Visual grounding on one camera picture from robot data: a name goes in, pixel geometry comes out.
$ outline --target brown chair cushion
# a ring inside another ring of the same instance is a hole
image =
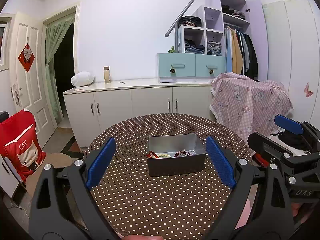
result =
[[[41,166],[36,170],[35,173],[27,177],[26,189],[31,197],[36,190],[36,186],[40,177],[40,174],[46,164],[52,164],[55,168],[67,167],[72,164],[72,158],[69,155],[63,153],[47,153]]]

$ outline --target bottle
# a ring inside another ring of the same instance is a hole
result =
[[[104,73],[104,82],[110,83],[110,67],[103,67],[103,73]]]

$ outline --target butterfly sticker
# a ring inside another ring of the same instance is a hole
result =
[[[307,83],[304,92],[306,93],[307,98],[313,95],[313,92],[309,91],[309,83]]]

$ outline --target metal box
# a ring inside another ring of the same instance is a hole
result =
[[[195,155],[174,157],[181,150],[194,150]],[[171,158],[147,158],[151,177],[172,176],[202,171],[206,151],[199,136],[193,134],[150,136],[147,151],[170,154]]]

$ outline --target green curtain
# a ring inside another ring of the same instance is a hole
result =
[[[63,115],[58,97],[53,56],[57,52],[63,37],[66,35],[67,30],[75,19],[75,15],[76,13],[71,13],[49,23],[45,36],[45,73],[52,111],[57,123],[62,121]]]

